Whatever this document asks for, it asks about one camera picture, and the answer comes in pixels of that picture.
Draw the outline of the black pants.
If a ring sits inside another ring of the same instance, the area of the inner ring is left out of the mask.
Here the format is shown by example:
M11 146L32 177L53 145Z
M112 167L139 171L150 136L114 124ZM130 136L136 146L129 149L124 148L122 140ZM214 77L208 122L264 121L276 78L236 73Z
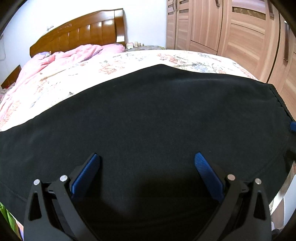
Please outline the black pants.
M295 121L271 84L156 65L84 90L1 133L1 202L24 224L33 181L96 153L77 203L97 240L196 240L219 204L194 164L262 181L268 205L295 161Z

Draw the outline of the green bag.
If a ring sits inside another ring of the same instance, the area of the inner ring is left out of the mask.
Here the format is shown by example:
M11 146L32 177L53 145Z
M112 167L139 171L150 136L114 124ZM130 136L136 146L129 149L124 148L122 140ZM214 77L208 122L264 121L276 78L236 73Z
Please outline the green bag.
M4 217L4 219L7 221L7 223L9 224L10 228L19 236L20 232L19 232L19 227L16 223L15 218L12 216L12 214L5 208L5 206L0 203L0 211Z

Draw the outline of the wooden wardrobe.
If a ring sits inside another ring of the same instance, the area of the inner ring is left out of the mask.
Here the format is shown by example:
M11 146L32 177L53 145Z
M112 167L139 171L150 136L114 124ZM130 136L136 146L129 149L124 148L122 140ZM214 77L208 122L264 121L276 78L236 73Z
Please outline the wooden wardrobe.
M166 47L235 61L295 114L295 23L278 1L168 0Z

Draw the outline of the floral bed sheet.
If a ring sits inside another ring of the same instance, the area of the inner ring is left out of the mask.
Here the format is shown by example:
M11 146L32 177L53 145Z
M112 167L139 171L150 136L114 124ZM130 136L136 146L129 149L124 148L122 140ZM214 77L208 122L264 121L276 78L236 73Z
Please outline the floral bed sheet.
M199 73L255 79L237 61L184 50L144 50L92 57L80 63L51 63L29 79L20 79L1 102L1 131L21 125L59 102L108 80L164 64Z

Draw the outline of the wooden nightstand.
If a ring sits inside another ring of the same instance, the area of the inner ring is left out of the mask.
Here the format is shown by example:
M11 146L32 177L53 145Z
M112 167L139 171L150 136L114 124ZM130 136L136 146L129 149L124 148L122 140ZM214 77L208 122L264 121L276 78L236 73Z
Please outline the wooden nightstand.
M5 79L5 81L1 84L1 88L2 89L9 88L13 83L15 83L20 74L20 71L21 71L21 66L18 65L12 71L12 73Z

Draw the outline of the pink quilt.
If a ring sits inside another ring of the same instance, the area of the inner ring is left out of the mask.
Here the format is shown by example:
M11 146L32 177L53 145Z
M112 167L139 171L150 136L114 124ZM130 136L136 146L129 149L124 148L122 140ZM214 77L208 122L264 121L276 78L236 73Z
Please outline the pink quilt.
M81 63L96 55L102 57L110 57L112 54L118 54L125 51L125 46L122 44L107 44L107 45L81 45L67 52L41 52L36 54L29 60L20 71L15 85L10 88L1 99L1 120L9 108L16 101L15 97L20 97L18 90L24 88L28 83L39 81L42 78L48 77L50 74L56 74L59 71L65 70L68 66Z

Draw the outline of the small bedside table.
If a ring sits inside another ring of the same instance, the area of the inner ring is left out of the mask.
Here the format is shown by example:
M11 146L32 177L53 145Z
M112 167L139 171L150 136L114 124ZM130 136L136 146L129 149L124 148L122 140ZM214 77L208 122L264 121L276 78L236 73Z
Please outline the small bedside table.
M127 43L125 48L126 52L142 51L142 50L165 50L165 48L161 46L146 46L138 42Z

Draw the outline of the wooden headboard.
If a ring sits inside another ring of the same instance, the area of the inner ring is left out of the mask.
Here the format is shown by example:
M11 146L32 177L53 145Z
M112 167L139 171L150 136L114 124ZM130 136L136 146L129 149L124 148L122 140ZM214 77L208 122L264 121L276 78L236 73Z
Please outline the wooden headboard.
M70 20L43 35L30 47L30 56L41 52L67 52L81 45L125 45L123 9L102 10Z

